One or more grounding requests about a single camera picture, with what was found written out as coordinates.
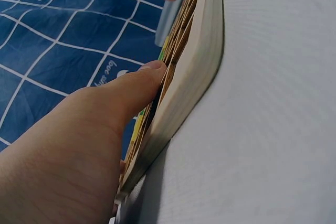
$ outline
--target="white surface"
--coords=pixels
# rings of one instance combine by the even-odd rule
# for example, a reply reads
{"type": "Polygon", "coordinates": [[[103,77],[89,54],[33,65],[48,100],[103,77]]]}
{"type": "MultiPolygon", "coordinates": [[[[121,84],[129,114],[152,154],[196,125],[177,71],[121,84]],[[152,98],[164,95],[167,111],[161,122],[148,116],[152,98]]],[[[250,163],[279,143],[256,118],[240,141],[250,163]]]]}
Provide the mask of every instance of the white surface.
{"type": "Polygon", "coordinates": [[[218,76],[117,222],[335,223],[335,17],[335,0],[225,0],[218,76]]]}

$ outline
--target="blue fabric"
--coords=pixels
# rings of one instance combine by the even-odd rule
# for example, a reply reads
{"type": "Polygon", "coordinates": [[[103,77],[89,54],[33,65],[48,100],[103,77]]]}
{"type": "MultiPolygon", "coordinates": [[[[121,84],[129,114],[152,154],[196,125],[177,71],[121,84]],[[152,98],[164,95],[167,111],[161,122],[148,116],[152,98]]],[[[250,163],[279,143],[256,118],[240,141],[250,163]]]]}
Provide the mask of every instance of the blue fabric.
{"type": "MultiPolygon", "coordinates": [[[[158,58],[162,0],[0,0],[0,151],[68,94],[158,58]]],[[[125,156],[135,120],[126,127],[125,156]]]]}

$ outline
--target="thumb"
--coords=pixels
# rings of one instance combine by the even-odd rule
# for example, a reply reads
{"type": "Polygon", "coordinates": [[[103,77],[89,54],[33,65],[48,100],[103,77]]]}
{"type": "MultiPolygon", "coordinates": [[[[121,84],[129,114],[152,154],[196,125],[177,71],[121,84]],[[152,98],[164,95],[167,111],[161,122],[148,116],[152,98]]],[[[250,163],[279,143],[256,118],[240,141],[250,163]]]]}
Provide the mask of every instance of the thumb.
{"type": "Polygon", "coordinates": [[[125,126],[135,115],[153,101],[166,71],[162,61],[151,61],[137,72],[127,73],[103,86],[107,97],[118,111],[119,122],[125,126]]]}

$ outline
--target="fingernail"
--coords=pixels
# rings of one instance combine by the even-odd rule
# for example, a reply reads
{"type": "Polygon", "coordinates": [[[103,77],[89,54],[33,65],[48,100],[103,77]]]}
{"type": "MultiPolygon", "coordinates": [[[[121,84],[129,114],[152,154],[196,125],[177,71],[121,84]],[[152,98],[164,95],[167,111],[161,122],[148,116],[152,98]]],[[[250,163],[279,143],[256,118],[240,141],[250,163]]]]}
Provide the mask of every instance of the fingernail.
{"type": "Polygon", "coordinates": [[[159,69],[159,68],[161,68],[161,66],[162,66],[162,61],[155,60],[155,61],[151,61],[151,62],[146,63],[141,68],[139,68],[139,70],[142,70],[142,69],[159,69]]]}

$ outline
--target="grey surface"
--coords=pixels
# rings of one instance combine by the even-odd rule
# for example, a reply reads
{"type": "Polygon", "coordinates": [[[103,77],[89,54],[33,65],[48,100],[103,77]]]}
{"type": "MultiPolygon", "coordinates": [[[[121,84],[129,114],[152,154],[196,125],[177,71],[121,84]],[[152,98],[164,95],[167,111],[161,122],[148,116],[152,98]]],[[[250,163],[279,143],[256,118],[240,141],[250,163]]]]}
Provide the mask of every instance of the grey surface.
{"type": "Polygon", "coordinates": [[[336,223],[336,0],[225,0],[218,76],[119,223],[336,223]]]}

